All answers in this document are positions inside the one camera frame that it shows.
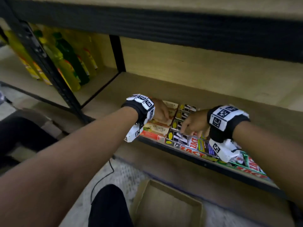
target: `floor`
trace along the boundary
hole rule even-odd
[[[23,100],[29,98],[29,96],[24,95],[18,91],[10,89],[8,87],[1,87],[0,90],[6,95],[6,97],[13,103],[20,103]],[[15,109],[7,104],[3,103],[0,105],[0,120],[13,113]],[[24,150],[17,154],[21,156],[24,160],[33,155],[30,150]],[[97,184],[93,191],[93,197],[97,192],[107,184],[114,184],[118,186],[122,191],[126,199],[128,208],[130,208],[133,198],[137,192],[139,183],[148,178],[143,172],[133,168],[132,166],[120,162],[118,160],[111,159],[112,166],[115,172],[108,177],[104,178],[101,182]],[[60,227],[86,227],[88,226],[88,216],[90,212],[90,196],[92,189],[95,184],[105,175],[112,172],[112,169],[107,163],[103,166],[100,171],[93,177],[89,184],[85,187],[82,194],[79,196],[74,206],[67,213],[66,217],[63,219]],[[258,227],[262,226],[253,221],[250,221],[246,218],[240,217],[228,210],[225,210],[215,204],[211,204],[207,201],[202,201],[205,211],[206,211],[206,220],[205,227],[214,227],[214,226],[224,226],[224,227]]]

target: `forearm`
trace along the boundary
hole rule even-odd
[[[294,202],[303,207],[303,148],[300,144],[250,122],[236,126],[233,139]]]
[[[0,178],[3,226],[57,226],[138,118],[129,107],[70,134]]]

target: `green bottle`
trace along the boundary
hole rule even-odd
[[[80,89],[79,80],[77,79],[77,74],[75,73],[73,67],[63,58],[63,54],[57,49],[54,45],[49,43],[49,41],[43,37],[41,30],[35,30],[34,34],[39,38],[40,42],[43,45],[44,50],[54,62],[59,73],[69,86],[69,88],[75,92]]]
[[[62,52],[64,59],[70,62],[70,64],[73,66],[81,81],[80,85],[87,84],[89,82],[89,77],[86,75],[86,72],[78,60],[78,57],[74,53],[72,46],[62,38],[62,34],[60,32],[53,33],[53,36],[56,39],[56,48]]]

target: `black cable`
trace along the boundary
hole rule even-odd
[[[109,162],[109,165],[111,166],[111,168],[112,168],[113,171],[110,172],[109,174],[105,175],[103,178],[101,178],[101,179],[94,185],[94,187],[93,187],[93,189],[92,189],[92,192],[91,192],[91,204],[92,204],[93,191],[94,191],[94,188],[96,187],[96,185],[98,185],[98,183],[101,182],[104,178],[106,178],[107,176],[109,176],[109,175],[111,175],[113,172],[115,172],[114,168],[112,167],[111,161],[109,160],[108,162]]]

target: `open box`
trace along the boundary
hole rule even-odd
[[[204,210],[198,200],[155,180],[138,187],[130,210],[134,226],[203,226]]]

